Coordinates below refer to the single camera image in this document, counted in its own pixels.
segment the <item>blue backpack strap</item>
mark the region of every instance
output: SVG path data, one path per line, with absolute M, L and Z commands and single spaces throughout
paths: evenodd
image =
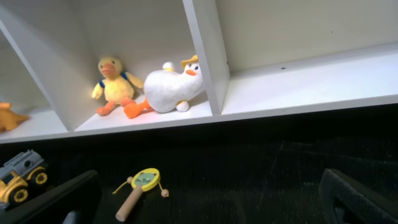
M 121 72 L 120 75 L 127 81 L 129 81 L 129 79 L 127 78 L 127 74 L 126 72 Z
M 105 88 L 105 84 L 104 84 L 104 82 L 102 82 L 103 80 L 104 80 L 104 78 L 101 79 L 101 80 L 99 81 L 99 85 L 100 85 L 102 88 Z

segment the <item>white duck plush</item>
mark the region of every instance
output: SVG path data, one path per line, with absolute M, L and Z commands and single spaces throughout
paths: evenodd
M 167 62 L 163 70 L 154 71 L 144 82 L 146 99 L 143 103 L 131 103 L 124 108 L 128 118 L 136 117 L 142 110 L 153 108 L 159 113 L 177 109 L 179 112 L 189 110 L 188 101 L 203 91 L 203 78 L 198 57 L 181 62 L 184 72 L 174 71 L 173 63 Z

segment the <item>black tire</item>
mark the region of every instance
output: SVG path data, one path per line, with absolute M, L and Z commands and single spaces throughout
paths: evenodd
M 16 207 L 18 205 L 21 205 L 28 201 L 29 199 L 29 191 L 26 186 L 20 186 L 14 189 L 9 198 L 8 201 L 12 207 Z
M 47 182 L 48 177 L 43 169 L 35 171 L 32 175 L 32 178 L 29 180 L 29 184 L 32 187 L 44 187 Z

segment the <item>yellow wheel hub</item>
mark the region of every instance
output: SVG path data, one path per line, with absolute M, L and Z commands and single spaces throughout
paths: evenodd
M 23 202 L 24 200 L 27 199 L 28 193 L 27 190 L 25 189 L 20 189 L 18 190 L 15 195 L 14 195 L 14 201 L 15 202 Z
M 39 173 L 35 178 L 36 184 L 44 184 L 47 181 L 47 174 L 46 173 Z

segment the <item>yellow toy truck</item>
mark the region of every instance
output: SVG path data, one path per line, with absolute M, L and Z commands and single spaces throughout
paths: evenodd
M 47 164 L 33 150 L 21 152 L 0 168 L 0 208 L 18 206 L 29 198 L 29 187 L 47 183 Z

